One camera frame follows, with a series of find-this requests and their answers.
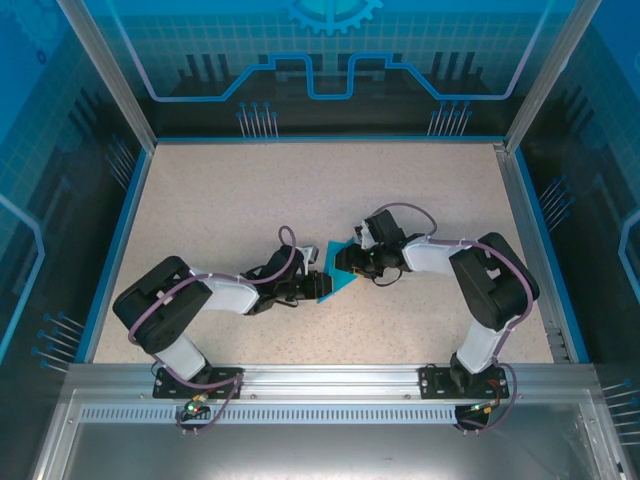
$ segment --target enclosure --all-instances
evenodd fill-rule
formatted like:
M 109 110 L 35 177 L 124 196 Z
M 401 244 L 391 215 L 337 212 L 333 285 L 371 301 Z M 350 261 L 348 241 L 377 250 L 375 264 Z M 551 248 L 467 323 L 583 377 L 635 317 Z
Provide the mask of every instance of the enclosure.
M 627 3 L 0 3 L 2 478 L 636 478 Z M 500 233 L 539 285 L 501 352 L 499 428 L 454 428 L 480 399 L 421 383 L 474 318 L 455 277 L 381 289 L 335 268 L 390 202 L 459 246 Z M 390 210 L 407 235 L 430 228 Z M 264 265 L 281 225 L 333 291 L 199 312 L 188 336 L 244 377 L 182 438 L 184 400 L 155 398 L 114 301 L 172 255 Z

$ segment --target blue edge trim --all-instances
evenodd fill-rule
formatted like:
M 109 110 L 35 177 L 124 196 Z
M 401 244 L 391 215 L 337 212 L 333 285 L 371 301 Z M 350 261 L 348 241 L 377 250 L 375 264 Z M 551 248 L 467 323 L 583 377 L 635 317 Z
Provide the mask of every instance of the blue edge trim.
M 120 271 L 122 257 L 124 257 L 125 248 L 129 241 L 129 234 L 131 233 L 133 220 L 138 211 L 138 204 L 140 203 L 140 197 L 142 196 L 142 190 L 145 180 L 147 179 L 147 174 L 149 173 L 150 165 L 151 155 L 142 149 L 136 162 L 136 168 L 133 171 L 129 190 L 122 204 L 122 210 L 113 233 L 111 246 L 109 247 L 109 252 L 104 262 L 89 315 L 87 316 L 87 324 L 85 325 L 82 338 L 80 339 L 80 345 L 76 352 L 75 361 L 77 363 L 85 363 L 93 360 L 93 358 L 88 357 L 90 355 L 93 357 L 92 350 L 95 342 L 98 341 L 96 334 L 99 335 L 102 332 L 101 323 L 104 322 L 106 310 L 109 308 L 111 293 L 113 292 L 116 278 Z
M 580 327 L 578 326 L 578 320 L 576 318 L 575 312 L 573 311 L 571 300 L 569 299 L 569 292 L 567 291 L 567 286 L 564 283 L 562 273 L 560 272 L 558 257 L 556 257 L 556 252 L 553 249 L 549 230 L 547 230 L 547 226 L 544 223 L 544 217 L 542 216 L 540 203 L 538 202 L 538 197 L 536 196 L 536 192 L 533 189 L 533 182 L 531 181 L 531 176 L 529 175 L 529 170 L 527 169 L 527 165 L 524 161 L 524 155 L 522 154 L 520 147 L 518 147 L 516 150 L 516 161 L 518 162 L 518 168 L 520 169 L 520 173 L 522 174 L 524 187 L 527 191 L 527 196 L 529 197 L 531 208 L 533 209 L 533 215 L 536 220 L 538 231 L 540 232 L 540 237 L 542 238 L 544 252 L 549 259 L 551 274 L 553 275 L 553 279 L 556 283 L 558 296 L 560 297 L 560 303 L 562 305 L 562 309 L 564 310 L 564 315 L 567 319 L 567 327 L 569 328 L 569 335 L 571 336 L 571 338 L 568 340 L 573 343 L 578 361 L 580 363 L 589 363 L 589 354 L 587 353 L 587 348 L 584 345 L 584 339 L 582 338 L 582 333 L 580 332 Z
M 501 136 L 476 136 L 476 137 L 465 137 L 464 139 L 460 137 L 454 137 L 457 141 L 503 141 L 504 137 Z M 349 136 L 349 137 L 280 137 L 276 139 L 265 139 L 265 138 L 257 138 L 257 139 L 242 139 L 242 138 L 215 138 L 215 137 L 195 137 L 195 138 L 173 138 L 173 137 L 165 137 L 160 138 L 160 142 L 167 143 L 264 143 L 265 141 L 278 142 L 278 141 L 314 141 L 314 142 L 322 142 L 322 141 L 335 141 L 335 140 L 363 140 L 363 141 L 407 141 L 407 140 L 429 140 L 429 141 L 439 141 L 439 140 L 448 140 L 451 141 L 454 138 L 442 138 L 442 139 L 434 139 L 433 137 L 427 137 L 424 135 L 416 135 L 416 136 Z M 578 357 L 578 361 L 580 363 L 588 363 L 589 355 L 587 354 L 587 349 L 584 344 L 584 340 L 582 338 L 582 333 L 580 332 L 580 327 L 578 326 L 578 321 L 575 316 L 575 312 L 573 310 L 573 306 L 571 305 L 571 301 L 569 299 L 569 293 L 567 291 L 567 287 L 564 283 L 564 279 L 562 278 L 562 273 L 560 272 L 560 265 L 558 264 L 558 259 L 555 254 L 555 250 L 553 249 L 553 245 L 551 243 L 551 237 L 549 236 L 549 232 L 544 223 L 544 219 L 542 217 L 542 211 L 540 209 L 540 204 L 538 203 L 538 198 L 535 194 L 535 190 L 533 188 L 533 183 L 531 181 L 531 177 L 529 176 L 529 171 L 527 170 L 524 156 L 522 155 L 522 151 L 520 148 L 516 150 L 516 160 L 518 168 L 522 174 L 522 178 L 524 181 L 524 186 L 527 192 L 527 196 L 529 197 L 529 202 L 531 203 L 536 226 L 540 232 L 540 236 L 542 238 L 542 244 L 545 250 L 545 254 L 549 260 L 549 264 L 551 266 L 551 272 L 553 278 L 555 280 L 556 288 L 558 289 L 558 295 L 560 297 L 560 302 L 562 308 L 565 313 L 565 317 L 567 319 L 567 326 L 569 328 L 569 334 L 571 338 L 569 339 L 574 346 L 576 355 Z M 89 316 L 87 318 L 87 324 L 84 329 L 84 334 L 82 335 L 82 339 L 80 340 L 80 346 L 78 347 L 78 352 L 76 354 L 75 361 L 76 362 L 87 362 L 90 361 L 88 359 L 90 347 L 92 347 L 93 342 L 97 341 L 95 338 L 95 330 L 98 327 L 98 322 L 103 321 L 105 317 L 105 310 L 108 308 L 108 297 L 110 297 L 111 292 L 115 286 L 115 280 L 117 277 L 117 273 L 120 270 L 120 264 L 122 263 L 122 257 L 124 256 L 125 246 L 127 245 L 127 241 L 129 240 L 129 234 L 131 233 L 131 228 L 133 226 L 133 220 L 136 215 L 136 211 L 138 208 L 138 204 L 140 202 L 140 197 L 142 195 L 142 190 L 144 187 L 144 183 L 147 177 L 147 173 L 149 172 L 149 167 L 151 164 L 151 157 L 147 154 L 147 152 L 143 151 L 140 154 L 140 158 L 138 159 L 136 169 L 134 171 L 133 178 L 131 180 L 131 186 L 129 191 L 127 192 L 127 196 L 125 198 L 124 204 L 122 206 L 122 212 L 120 213 L 120 218 L 118 219 L 118 224 L 116 225 L 116 230 L 113 235 L 113 240 L 111 241 L 111 247 L 109 248 L 109 253 L 107 254 L 107 259 L 105 261 L 104 268 L 102 270 L 102 275 L 100 276 L 100 281 L 98 283 L 98 288 L 96 290 L 96 294 L 93 299 L 93 303 L 91 304 L 91 309 L 89 311 Z

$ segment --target transparent wall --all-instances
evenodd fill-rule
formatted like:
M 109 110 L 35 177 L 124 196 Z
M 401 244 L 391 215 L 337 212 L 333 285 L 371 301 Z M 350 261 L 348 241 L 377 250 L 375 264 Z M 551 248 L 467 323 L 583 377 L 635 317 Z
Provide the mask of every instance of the transparent wall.
M 55 2 L 0 0 L 0 69 L 0 477 L 21 479 L 77 348 L 72 330 L 86 321 L 140 145 Z
M 90 0 L 159 136 L 503 135 L 573 0 Z
M 640 4 L 604 0 L 522 145 L 603 386 L 640 380 Z M 629 385 L 611 394 L 638 426 Z M 638 447 L 628 446 L 638 462 Z

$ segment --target metal corner post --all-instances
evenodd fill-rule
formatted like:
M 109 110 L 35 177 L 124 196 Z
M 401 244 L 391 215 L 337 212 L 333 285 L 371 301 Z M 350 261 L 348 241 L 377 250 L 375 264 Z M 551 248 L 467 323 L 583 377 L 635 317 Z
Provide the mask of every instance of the metal corner post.
M 556 80 L 566 67 L 571 54 L 589 26 L 601 1 L 576 1 L 576 6 L 567 18 L 562 31 L 551 48 L 551 52 L 549 52 L 547 60 L 540 69 L 538 77 L 524 99 L 511 127 L 509 127 L 505 137 L 508 153 L 515 152 L 520 145 Z
M 156 136 L 87 7 L 82 0 L 57 2 L 142 148 L 153 155 Z

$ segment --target gear graphic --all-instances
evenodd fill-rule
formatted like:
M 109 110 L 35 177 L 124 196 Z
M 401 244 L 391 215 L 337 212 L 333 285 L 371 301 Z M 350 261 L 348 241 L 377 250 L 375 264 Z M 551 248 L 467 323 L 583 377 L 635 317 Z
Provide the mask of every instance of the gear graphic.
M 329 36 L 336 30 L 346 34 L 350 28 L 360 28 L 362 20 L 371 20 L 373 10 L 381 7 L 381 0 L 284 0 L 290 21 Z
M 4 0 L 3 5 L 38 48 L 58 34 L 60 19 L 55 0 Z

